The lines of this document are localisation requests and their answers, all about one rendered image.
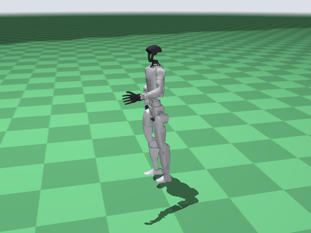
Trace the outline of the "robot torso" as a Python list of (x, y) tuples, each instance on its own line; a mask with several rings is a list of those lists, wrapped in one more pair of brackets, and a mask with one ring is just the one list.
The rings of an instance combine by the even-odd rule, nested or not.
[[(151, 63), (152, 64), (152, 63)], [(147, 85), (147, 92), (153, 91), (154, 89), (157, 89), (156, 87), (156, 68), (163, 68), (163, 66), (159, 66), (159, 64), (154, 64), (155, 66), (150, 67), (148, 66), (146, 68), (146, 74), (145, 74), (145, 78), (146, 78), (146, 85)], [(164, 112), (164, 106), (161, 104), (160, 100), (158, 98), (163, 97), (164, 95), (164, 89), (165, 89), (165, 78), (164, 78), (164, 84), (163, 84), (163, 90), (162, 90), (162, 95), (158, 96), (154, 99), (151, 99), (151, 105), (149, 105), (149, 111), (151, 116), (153, 116), (154, 118), (156, 117), (156, 115), (158, 115), (158, 111), (163, 111)]]

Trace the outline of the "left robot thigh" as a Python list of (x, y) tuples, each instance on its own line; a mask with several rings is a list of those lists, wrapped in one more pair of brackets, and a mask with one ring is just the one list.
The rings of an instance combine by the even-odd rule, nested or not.
[(168, 123), (169, 116), (165, 114), (163, 111), (158, 111), (158, 115), (155, 116), (155, 124), (154, 124), (154, 132), (155, 132), (155, 140), (159, 149), (162, 152), (165, 149), (166, 141), (166, 129), (163, 124)]

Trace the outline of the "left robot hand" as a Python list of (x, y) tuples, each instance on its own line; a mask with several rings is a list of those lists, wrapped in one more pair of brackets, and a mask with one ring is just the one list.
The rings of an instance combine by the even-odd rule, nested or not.
[(130, 100), (125, 100), (125, 101), (123, 101), (123, 102), (127, 102), (127, 101), (131, 101), (131, 102), (126, 103), (125, 105), (134, 103), (134, 102), (136, 102), (136, 101), (141, 101), (141, 99), (140, 99), (140, 95), (141, 95), (141, 94), (134, 94), (133, 92), (130, 92), (130, 91), (126, 91), (126, 93), (130, 93), (131, 95), (123, 95), (123, 97), (125, 97), (125, 96), (130, 96), (130, 97), (123, 98), (123, 100), (124, 100), (124, 99), (130, 99)]

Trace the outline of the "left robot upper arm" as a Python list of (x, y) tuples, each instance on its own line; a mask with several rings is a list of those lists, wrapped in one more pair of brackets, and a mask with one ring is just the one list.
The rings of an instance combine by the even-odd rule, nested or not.
[[(163, 90), (163, 84), (164, 84), (164, 77), (165, 77), (166, 71), (162, 68), (156, 68), (155, 75), (156, 75), (156, 87), (157, 89)], [(153, 91), (157, 90), (154, 89)]]

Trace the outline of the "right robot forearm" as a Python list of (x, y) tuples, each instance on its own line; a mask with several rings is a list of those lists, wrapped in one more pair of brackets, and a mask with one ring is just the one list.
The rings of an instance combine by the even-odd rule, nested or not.
[[(144, 93), (146, 93), (146, 91), (144, 91)], [(148, 105), (148, 106), (150, 105), (150, 101), (151, 101), (151, 99), (144, 100), (144, 103), (145, 103), (144, 108), (146, 105)]]

